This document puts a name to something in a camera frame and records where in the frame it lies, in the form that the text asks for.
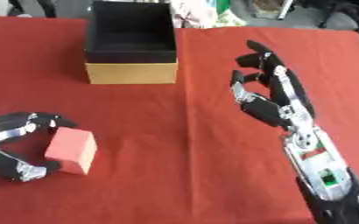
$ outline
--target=tan box base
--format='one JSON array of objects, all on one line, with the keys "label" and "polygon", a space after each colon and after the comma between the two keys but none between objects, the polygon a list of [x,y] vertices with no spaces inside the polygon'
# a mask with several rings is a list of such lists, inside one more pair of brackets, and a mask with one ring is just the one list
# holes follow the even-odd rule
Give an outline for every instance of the tan box base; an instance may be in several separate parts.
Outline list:
[{"label": "tan box base", "polygon": [[86,63],[91,84],[164,84],[175,83],[177,63],[97,64]]}]

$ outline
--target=box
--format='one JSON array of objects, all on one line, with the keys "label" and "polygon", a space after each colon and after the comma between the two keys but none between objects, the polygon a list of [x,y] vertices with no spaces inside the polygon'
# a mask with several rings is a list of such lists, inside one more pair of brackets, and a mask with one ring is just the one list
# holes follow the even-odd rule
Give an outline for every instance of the box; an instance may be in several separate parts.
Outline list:
[{"label": "box", "polygon": [[93,2],[85,54],[92,84],[174,83],[177,51],[169,4]]}]

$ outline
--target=tablecloth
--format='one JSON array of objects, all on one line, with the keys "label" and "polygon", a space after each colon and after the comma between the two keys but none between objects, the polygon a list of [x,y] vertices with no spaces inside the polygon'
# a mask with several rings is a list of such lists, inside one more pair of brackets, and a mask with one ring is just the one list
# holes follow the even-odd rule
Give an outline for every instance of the tablecloth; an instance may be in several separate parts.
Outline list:
[{"label": "tablecloth", "polygon": [[[93,131],[98,144],[87,177],[0,179],[0,224],[313,223],[283,131],[245,115],[230,93],[247,39],[297,73],[317,123],[359,175],[358,34],[181,29],[176,84],[89,85],[84,30],[78,19],[0,18],[0,114],[58,113]],[[250,90],[266,94],[256,84]],[[19,150],[42,157],[45,133],[29,138]]]}]

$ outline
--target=mechanical hand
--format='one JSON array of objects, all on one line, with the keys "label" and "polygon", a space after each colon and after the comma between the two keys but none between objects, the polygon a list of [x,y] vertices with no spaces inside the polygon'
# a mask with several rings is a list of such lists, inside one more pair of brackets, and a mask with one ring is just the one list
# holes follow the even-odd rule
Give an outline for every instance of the mechanical hand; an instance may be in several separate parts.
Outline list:
[{"label": "mechanical hand", "polygon": [[[53,114],[17,112],[0,115],[0,144],[32,133],[38,129],[55,130],[59,126],[73,128],[75,123]],[[41,166],[27,163],[19,155],[0,150],[0,177],[29,181],[43,178],[50,172],[57,171],[60,164],[56,161],[46,161]]]},{"label": "mechanical hand", "polygon": [[[233,71],[230,83],[241,110],[270,126],[281,126],[285,154],[297,172],[299,189],[319,224],[359,224],[359,179],[346,165],[327,133],[314,123],[313,105],[299,79],[267,47],[249,40],[254,53],[236,59],[240,67],[260,73]],[[251,93],[243,84],[258,81],[270,99]]]}]

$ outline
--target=red cube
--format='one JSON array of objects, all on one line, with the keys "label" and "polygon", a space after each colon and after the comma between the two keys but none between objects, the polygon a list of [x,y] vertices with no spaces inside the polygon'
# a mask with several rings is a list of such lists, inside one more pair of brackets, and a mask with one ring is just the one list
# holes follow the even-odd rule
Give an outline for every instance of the red cube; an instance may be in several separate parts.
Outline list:
[{"label": "red cube", "polygon": [[92,132],[60,127],[45,157],[60,162],[61,172],[87,175],[95,152],[96,143]]}]

